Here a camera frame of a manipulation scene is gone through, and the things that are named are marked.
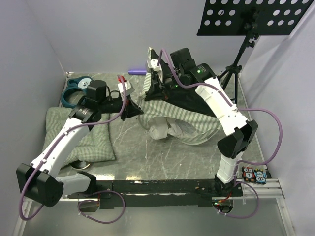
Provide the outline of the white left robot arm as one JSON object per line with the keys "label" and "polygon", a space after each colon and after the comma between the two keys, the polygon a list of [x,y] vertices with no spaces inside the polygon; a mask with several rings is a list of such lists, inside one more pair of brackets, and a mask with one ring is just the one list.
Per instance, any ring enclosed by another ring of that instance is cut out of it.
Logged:
{"label": "white left robot arm", "polygon": [[116,113],[121,120],[142,114],[131,94],[131,83],[119,76],[117,98],[112,98],[105,81],[93,80],[69,114],[63,128],[29,165],[22,163],[16,171],[21,197],[28,197],[46,207],[54,206],[61,197],[81,193],[93,197],[97,192],[96,177],[86,172],[58,177],[67,157],[96,125],[101,125],[102,114]]}

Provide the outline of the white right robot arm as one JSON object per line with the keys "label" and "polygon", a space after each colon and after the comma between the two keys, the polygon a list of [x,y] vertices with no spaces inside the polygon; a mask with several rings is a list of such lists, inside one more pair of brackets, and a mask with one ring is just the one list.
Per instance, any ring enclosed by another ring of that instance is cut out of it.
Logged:
{"label": "white right robot arm", "polygon": [[238,110],[211,68],[196,65],[187,48],[174,52],[167,61],[149,48],[146,69],[143,108],[151,137],[171,135],[187,145],[199,145],[222,129],[215,191],[227,195],[237,164],[257,131],[256,121]]}

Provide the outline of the green striped pet tent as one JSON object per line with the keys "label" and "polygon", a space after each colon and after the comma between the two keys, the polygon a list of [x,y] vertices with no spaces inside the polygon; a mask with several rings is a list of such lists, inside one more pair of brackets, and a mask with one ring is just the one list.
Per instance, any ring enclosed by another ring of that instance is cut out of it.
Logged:
{"label": "green striped pet tent", "polygon": [[[165,62],[153,48],[148,49],[147,60],[158,59],[162,71],[157,72],[160,79],[173,76],[170,64]],[[185,89],[183,96],[173,98],[154,98],[152,96],[152,73],[146,73],[138,101],[143,114],[140,124],[148,130],[152,139],[173,136],[187,145],[199,145],[211,139],[221,128],[214,113],[195,92]]]}

